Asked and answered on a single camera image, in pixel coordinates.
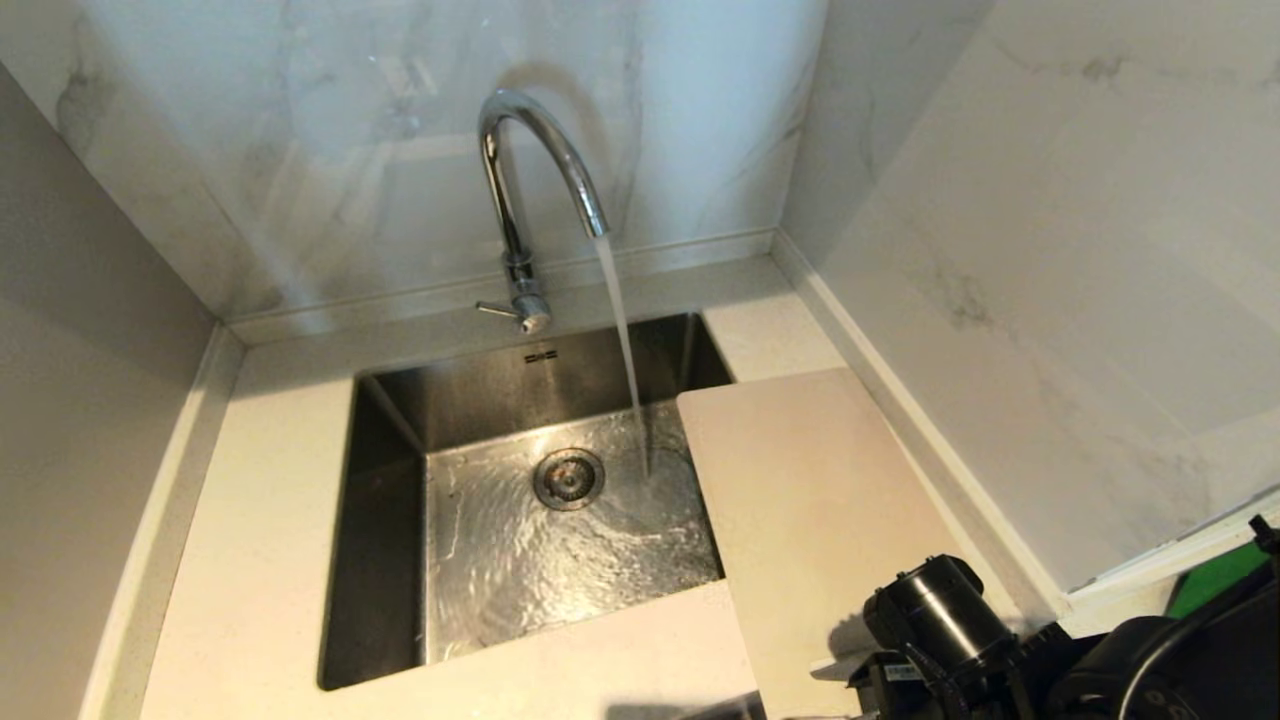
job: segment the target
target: sink basin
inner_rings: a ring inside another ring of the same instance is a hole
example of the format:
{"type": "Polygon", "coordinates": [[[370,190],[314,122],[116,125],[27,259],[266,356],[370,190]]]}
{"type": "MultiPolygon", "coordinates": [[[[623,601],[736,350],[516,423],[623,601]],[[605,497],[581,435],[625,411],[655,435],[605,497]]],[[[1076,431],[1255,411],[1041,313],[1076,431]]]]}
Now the sink basin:
{"type": "Polygon", "coordinates": [[[723,577],[675,397],[732,382],[696,314],[364,374],[320,687],[723,577]],[[648,477],[644,466],[648,465],[648,477]]]}

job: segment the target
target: faucet spout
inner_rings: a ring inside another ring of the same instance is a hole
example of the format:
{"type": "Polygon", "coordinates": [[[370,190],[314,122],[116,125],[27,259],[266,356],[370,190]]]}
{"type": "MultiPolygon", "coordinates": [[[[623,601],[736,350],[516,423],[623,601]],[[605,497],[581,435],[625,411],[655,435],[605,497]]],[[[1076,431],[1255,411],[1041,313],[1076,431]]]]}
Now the faucet spout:
{"type": "Polygon", "coordinates": [[[498,225],[502,227],[507,246],[503,254],[503,268],[507,273],[507,284],[511,288],[512,309],[517,314],[521,331],[534,333],[550,323],[550,309],[541,297],[538,279],[534,277],[534,254],[520,237],[520,228],[511,206],[511,191],[502,163],[502,133],[499,132],[502,122],[506,119],[518,120],[527,127],[550,152],[561,176],[564,177],[564,183],[568,184],[570,196],[577,208],[577,215],[582,220],[582,229],[586,231],[586,234],[600,237],[609,232],[609,223],[604,218],[604,209],[595,193],[595,186],[591,183],[591,176],[586,172],[582,158],[564,136],[564,131],[561,129],[556,118],[524,92],[498,90],[490,95],[480,109],[477,128],[480,155],[489,177],[489,192],[498,214],[498,225]],[[535,313],[536,316],[524,316],[526,309],[531,309],[530,311],[535,313]]]}

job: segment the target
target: white marble tile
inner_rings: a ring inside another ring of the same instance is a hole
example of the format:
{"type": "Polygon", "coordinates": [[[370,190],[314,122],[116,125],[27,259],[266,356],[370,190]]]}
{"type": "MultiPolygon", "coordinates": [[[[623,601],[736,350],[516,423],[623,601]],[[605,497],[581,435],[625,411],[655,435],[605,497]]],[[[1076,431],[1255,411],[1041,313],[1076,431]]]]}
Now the white marble tile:
{"type": "MultiPolygon", "coordinates": [[[[0,60],[224,319],[499,270],[475,138],[520,87],[625,249],[777,223],[824,3],[9,3],[0,60]]],[[[515,132],[539,259],[585,256],[515,132]]]]}
{"type": "Polygon", "coordinates": [[[783,227],[1056,580],[1280,482],[1280,8],[868,5],[783,227]]]}

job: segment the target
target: cutting board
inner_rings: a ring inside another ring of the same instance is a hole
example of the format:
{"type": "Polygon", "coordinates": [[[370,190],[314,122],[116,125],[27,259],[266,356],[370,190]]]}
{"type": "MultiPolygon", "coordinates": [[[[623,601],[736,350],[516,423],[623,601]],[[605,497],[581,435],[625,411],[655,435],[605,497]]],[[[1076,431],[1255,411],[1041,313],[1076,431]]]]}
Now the cutting board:
{"type": "Polygon", "coordinates": [[[960,543],[852,370],[677,404],[768,716],[858,715],[810,665],[870,650],[863,602],[960,543]]]}

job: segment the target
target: drain strainer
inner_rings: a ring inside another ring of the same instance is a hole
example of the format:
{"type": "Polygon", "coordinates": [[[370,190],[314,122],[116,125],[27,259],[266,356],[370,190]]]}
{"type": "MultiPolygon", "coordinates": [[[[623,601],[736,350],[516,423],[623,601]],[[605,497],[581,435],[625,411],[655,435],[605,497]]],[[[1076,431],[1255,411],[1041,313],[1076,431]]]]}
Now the drain strainer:
{"type": "Polygon", "coordinates": [[[586,507],[604,489],[600,459],[579,447],[557,450],[538,464],[534,492],[552,510],[586,507]]]}

